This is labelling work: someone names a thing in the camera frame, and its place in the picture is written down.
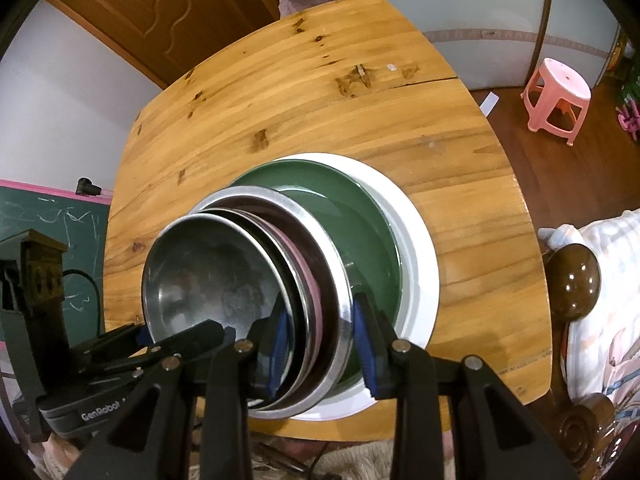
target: stack of bowls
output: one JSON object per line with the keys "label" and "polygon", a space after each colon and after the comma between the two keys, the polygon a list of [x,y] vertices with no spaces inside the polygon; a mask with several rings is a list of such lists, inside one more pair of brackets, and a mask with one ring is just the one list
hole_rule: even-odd
{"label": "stack of bowls", "polygon": [[142,286],[156,341],[204,319],[240,339],[281,301],[286,366],[276,398],[252,401],[250,416],[305,420],[374,402],[351,349],[356,292],[427,344],[438,270],[424,222],[388,178],[328,153],[275,160],[207,196],[159,234]]}

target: wooden table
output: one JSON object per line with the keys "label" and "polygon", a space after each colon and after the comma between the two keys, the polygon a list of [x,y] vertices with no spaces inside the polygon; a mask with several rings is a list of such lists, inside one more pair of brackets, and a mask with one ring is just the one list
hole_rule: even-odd
{"label": "wooden table", "polygon": [[[540,250],[500,143],[436,49],[385,0],[340,0],[242,38],[178,79],[133,124],[109,218],[108,328],[142,321],[140,282],[161,228],[258,164],[333,152],[383,172],[431,233],[440,306],[428,349],[485,359],[522,402],[549,388]],[[449,415],[442,405],[443,425]],[[395,402],[342,420],[252,421],[316,440],[393,434]]]}

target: black cable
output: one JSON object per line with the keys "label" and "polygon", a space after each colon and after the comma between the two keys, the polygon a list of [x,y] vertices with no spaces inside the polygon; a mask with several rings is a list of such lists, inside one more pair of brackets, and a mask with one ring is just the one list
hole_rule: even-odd
{"label": "black cable", "polygon": [[318,453],[318,455],[314,458],[314,461],[311,463],[311,466],[309,466],[309,472],[306,474],[306,480],[312,479],[314,474],[314,469],[316,468],[316,464],[322,458],[322,455],[324,455],[324,452],[328,447],[329,447],[329,441],[324,443],[324,446],[322,446],[320,453]]}
{"label": "black cable", "polygon": [[69,276],[70,274],[77,274],[78,276],[82,276],[83,278],[87,279],[94,288],[95,297],[97,298],[97,301],[98,301],[98,327],[95,331],[95,335],[98,336],[102,331],[102,298],[100,297],[100,290],[98,289],[98,285],[97,283],[95,283],[95,280],[92,278],[92,276],[84,272],[84,270],[67,269],[62,272],[62,277],[64,278],[65,276]]}

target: pink plastic stool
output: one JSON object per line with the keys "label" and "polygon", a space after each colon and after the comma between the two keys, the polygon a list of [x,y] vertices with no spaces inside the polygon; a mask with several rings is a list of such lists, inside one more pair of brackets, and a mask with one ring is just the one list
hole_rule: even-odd
{"label": "pink plastic stool", "polygon": [[[545,82],[544,86],[536,85],[539,78]],[[529,100],[529,91],[531,90],[541,92],[535,108]],[[584,122],[591,100],[589,85],[580,74],[564,63],[545,57],[520,97],[522,97],[524,106],[529,113],[529,123],[527,123],[529,130],[536,132],[542,128],[558,137],[567,139],[566,143],[569,146],[574,145],[575,137]],[[571,105],[581,108],[577,119]],[[570,132],[553,126],[547,121],[549,114],[556,107],[568,114],[572,120],[574,128]]]}

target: round wooden knob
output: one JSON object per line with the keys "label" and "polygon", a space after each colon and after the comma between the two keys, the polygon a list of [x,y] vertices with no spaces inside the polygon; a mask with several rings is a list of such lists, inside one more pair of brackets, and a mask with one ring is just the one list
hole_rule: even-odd
{"label": "round wooden knob", "polygon": [[576,469],[581,469],[594,452],[606,447],[613,437],[615,409],[603,394],[591,394],[579,404],[561,413],[558,425],[559,444]]}
{"label": "round wooden knob", "polygon": [[588,247],[570,244],[556,251],[545,274],[554,321],[575,321],[593,310],[600,294],[600,266]]}

